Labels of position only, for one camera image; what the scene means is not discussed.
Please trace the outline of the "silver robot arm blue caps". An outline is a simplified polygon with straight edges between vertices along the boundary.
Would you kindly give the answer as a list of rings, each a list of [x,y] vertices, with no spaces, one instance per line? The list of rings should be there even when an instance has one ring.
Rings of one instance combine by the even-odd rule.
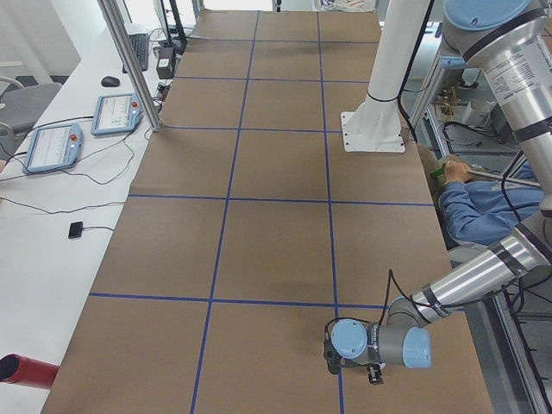
[[[438,206],[447,235],[475,256],[412,294],[387,299],[378,321],[338,317],[324,328],[329,371],[364,367],[371,383],[387,364],[427,368],[427,326],[503,291],[551,263],[551,53],[543,1],[447,1],[445,53],[485,77],[519,147],[501,175],[450,161]]]

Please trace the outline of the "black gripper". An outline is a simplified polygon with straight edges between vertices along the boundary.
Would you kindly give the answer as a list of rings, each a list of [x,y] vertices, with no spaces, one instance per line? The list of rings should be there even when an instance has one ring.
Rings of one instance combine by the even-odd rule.
[[[342,356],[335,349],[332,341],[326,338],[323,341],[323,357],[326,361],[327,368],[330,374],[339,374],[342,370]]]

